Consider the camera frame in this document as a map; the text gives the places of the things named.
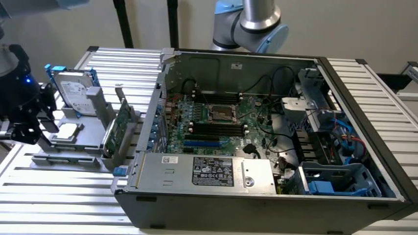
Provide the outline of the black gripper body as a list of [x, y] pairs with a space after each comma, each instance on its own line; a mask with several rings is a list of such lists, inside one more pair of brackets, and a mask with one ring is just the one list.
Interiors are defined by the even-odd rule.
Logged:
[[40, 85], [31, 74], [30, 57], [19, 44], [0, 47], [0, 119], [38, 115]]

